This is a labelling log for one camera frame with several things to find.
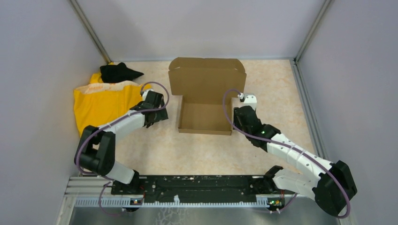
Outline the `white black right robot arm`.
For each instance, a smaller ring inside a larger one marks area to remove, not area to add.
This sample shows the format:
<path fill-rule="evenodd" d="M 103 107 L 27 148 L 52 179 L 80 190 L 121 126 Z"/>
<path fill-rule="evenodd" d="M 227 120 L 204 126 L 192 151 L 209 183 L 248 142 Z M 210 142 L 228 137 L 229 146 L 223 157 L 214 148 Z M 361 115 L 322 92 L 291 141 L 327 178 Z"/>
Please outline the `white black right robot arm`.
<path fill-rule="evenodd" d="M 279 129 L 263 124 L 250 106 L 233 109 L 233 128 L 244 134 L 255 147 L 285 160 L 299 172 L 273 166 L 264 175 L 264 187 L 270 193 L 289 190 L 314 200 L 327 214 L 340 217 L 358 190 L 349 166 L 339 160 L 325 160 L 301 148 Z"/>

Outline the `brown cardboard box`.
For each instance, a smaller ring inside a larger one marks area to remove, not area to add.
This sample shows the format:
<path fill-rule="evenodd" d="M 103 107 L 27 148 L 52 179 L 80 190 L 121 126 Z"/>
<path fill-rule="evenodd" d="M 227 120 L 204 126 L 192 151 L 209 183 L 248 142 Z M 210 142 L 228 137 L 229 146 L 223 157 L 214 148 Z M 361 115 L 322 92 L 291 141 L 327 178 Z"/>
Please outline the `brown cardboard box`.
<path fill-rule="evenodd" d="M 246 82 L 238 59 L 177 57 L 168 67 L 172 95 L 181 96 L 179 133 L 231 135 L 232 99 Z"/>

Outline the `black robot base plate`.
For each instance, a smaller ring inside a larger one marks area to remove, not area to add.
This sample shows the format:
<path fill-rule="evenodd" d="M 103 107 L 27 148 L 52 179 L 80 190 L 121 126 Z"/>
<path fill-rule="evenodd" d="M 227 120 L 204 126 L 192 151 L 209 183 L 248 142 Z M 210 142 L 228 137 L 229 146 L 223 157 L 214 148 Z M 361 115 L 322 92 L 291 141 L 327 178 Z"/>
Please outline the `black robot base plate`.
<path fill-rule="evenodd" d="M 258 195 L 276 195 L 282 190 L 262 175 L 142 175 L 129 185 L 115 181 L 113 195 L 144 195 L 144 202 L 252 203 Z"/>

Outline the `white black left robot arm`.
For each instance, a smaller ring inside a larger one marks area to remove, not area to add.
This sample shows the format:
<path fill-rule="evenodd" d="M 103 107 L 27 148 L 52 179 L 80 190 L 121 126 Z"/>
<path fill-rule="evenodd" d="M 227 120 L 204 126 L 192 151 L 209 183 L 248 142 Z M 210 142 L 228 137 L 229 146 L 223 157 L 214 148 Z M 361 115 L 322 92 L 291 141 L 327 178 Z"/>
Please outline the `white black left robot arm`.
<path fill-rule="evenodd" d="M 131 132 L 148 128 L 154 123 L 167 120 L 164 95 L 146 90 L 144 99 L 117 119 L 101 126 L 84 128 L 75 154 L 75 165 L 95 175 L 122 183 L 129 194 L 140 190 L 139 173 L 116 161 L 116 143 Z"/>

